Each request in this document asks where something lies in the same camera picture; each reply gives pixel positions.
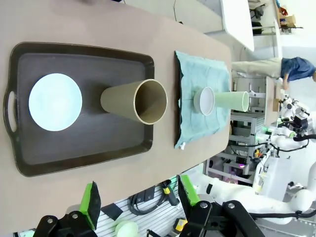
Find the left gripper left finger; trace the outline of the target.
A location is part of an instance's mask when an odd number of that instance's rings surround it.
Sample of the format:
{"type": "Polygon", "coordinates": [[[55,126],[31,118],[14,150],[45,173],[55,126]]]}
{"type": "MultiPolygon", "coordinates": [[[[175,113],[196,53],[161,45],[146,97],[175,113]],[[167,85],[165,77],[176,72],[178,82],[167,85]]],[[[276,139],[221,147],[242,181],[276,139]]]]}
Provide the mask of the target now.
{"type": "Polygon", "coordinates": [[[101,198],[95,182],[86,185],[78,211],[72,211],[58,219],[43,216],[36,227],[36,237],[95,237],[101,210],[101,198]]]}

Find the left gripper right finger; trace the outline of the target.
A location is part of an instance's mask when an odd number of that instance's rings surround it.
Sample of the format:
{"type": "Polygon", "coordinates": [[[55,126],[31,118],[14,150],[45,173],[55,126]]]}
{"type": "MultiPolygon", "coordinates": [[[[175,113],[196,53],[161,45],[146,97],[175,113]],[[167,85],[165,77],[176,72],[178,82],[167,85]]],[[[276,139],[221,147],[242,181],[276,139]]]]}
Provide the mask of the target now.
{"type": "Polygon", "coordinates": [[[201,200],[188,177],[178,176],[178,196],[187,223],[181,237],[260,237],[261,229],[237,200],[223,205],[201,200]]]}

